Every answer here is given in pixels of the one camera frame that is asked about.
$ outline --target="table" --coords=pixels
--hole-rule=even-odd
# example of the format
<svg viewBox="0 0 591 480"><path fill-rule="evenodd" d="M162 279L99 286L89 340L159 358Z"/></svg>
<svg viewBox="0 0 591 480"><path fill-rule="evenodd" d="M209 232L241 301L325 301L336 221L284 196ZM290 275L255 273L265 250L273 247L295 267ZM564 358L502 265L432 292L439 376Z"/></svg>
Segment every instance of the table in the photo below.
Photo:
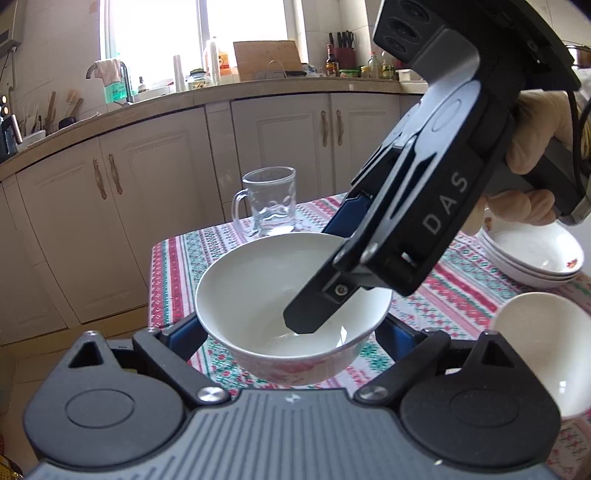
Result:
<svg viewBox="0 0 591 480"><path fill-rule="evenodd" d="M297 207L297 230L320 231L343 196L328 197ZM242 220L245 229L250 219ZM204 228L165 240L152 249L150 325L164 327L194 310L193 295L207 267L223 254L249 241L231 223ZM423 285L411 296L394 296L391 313L420 330L437 327L455 339L474 339L486 329L497 308L533 288L501 274L485 257L474 237L459 233ZM570 298L591 313L591 278L580 274L553 292ZM243 387L286 388L255 378L211 337L189 363L237 395ZM346 388L353 393L392 364L372 335L357 360L337 376L298 388ZM565 480L587 479L591 467L591 410L563 425L548 459Z"/></svg>

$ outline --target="gloved hand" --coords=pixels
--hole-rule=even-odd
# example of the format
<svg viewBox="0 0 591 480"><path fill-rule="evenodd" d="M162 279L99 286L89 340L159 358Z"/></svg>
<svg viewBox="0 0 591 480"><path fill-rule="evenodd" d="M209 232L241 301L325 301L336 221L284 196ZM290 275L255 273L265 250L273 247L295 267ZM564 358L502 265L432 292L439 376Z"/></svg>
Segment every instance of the gloved hand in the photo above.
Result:
<svg viewBox="0 0 591 480"><path fill-rule="evenodd" d="M519 113L511 144L507 151L507 165L513 173L525 175L539 162L552 137L573 149L573 125L568 97L564 92L522 92L518 99ZM581 139L582 155L589 155L591 128L589 122ZM548 225L556 220L552 207L554 195L549 190L529 193L509 190L492 197L482 196L464 223L462 231L474 235L484 219L488 206L495 216L508 222Z"/></svg>

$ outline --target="cutting board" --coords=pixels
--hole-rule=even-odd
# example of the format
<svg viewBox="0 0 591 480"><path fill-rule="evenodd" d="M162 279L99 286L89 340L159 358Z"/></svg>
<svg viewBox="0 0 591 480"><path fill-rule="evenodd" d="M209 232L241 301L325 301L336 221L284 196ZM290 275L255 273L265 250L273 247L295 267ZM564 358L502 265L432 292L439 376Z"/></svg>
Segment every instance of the cutting board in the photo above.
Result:
<svg viewBox="0 0 591 480"><path fill-rule="evenodd" d="M236 41L234 53L241 82L253 80L255 73L265 72L271 60L280 61L286 72L302 70L300 55L293 40ZM278 70L281 67L277 63L269 66L269 73Z"/></svg>

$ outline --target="faucet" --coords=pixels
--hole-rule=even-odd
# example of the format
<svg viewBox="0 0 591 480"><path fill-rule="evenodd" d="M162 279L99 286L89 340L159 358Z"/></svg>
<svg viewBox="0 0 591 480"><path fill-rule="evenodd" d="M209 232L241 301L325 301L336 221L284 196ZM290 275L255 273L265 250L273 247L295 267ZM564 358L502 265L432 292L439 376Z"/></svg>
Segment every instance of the faucet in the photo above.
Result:
<svg viewBox="0 0 591 480"><path fill-rule="evenodd" d="M131 95L131 85L129 83L129 73L127 72L127 66L125 65L125 63L123 63L122 61L119 61L121 64L121 70L123 71L123 81L125 83L125 93L127 95L127 99L125 104L126 105L131 105L134 102L134 97ZM86 78L89 79L92 75L92 72L94 72L97 69L97 65L96 62L93 63L90 68L88 69L88 71L86 72Z"/></svg>

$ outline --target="glass mug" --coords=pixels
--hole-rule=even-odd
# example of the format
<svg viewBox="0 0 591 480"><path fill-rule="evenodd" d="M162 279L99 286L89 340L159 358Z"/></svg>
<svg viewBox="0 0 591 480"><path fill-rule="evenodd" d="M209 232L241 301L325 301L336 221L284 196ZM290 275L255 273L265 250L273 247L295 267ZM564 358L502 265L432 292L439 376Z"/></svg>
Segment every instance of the glass mug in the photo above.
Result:
<svg viewBox="0 0 591 480"><path fill-rule="evenodd" d="M296 228L296 171L291 167L266 167L247 173L242 178L244 190L234 195L234 227L246 236L270 236L289 233ZM238 206L248 197L254 228L245 232L240 223Z"/></svg>

